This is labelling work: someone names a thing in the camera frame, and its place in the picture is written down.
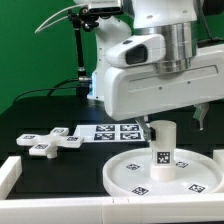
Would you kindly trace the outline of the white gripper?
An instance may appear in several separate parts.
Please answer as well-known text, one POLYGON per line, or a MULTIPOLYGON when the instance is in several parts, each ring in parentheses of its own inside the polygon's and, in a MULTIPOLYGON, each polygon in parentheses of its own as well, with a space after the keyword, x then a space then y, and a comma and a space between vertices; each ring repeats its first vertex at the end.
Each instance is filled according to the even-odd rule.
POLYGON ((199 48, 184 72, 158 74, 152 65, 110 67, 104 78, 106 113, 115 120, 137 117, 147 142, 156 140, 156 130, 145 115, 195 105, 193 118, 203 130, 209 110, 205 102, 223 98, 224 44, 199 48))

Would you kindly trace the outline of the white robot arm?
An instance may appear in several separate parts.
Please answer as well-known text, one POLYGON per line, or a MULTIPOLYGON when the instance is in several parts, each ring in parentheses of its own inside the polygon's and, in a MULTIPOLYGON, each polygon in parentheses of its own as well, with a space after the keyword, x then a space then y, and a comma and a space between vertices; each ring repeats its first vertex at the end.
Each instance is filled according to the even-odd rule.
POLYGON ((147 140, 149 114, 224 98, 224 44, 197 46, 203 0, 73 0, 96 25, 98 63, 90 97, 104 102, 115 120, 133 118, 147 140))

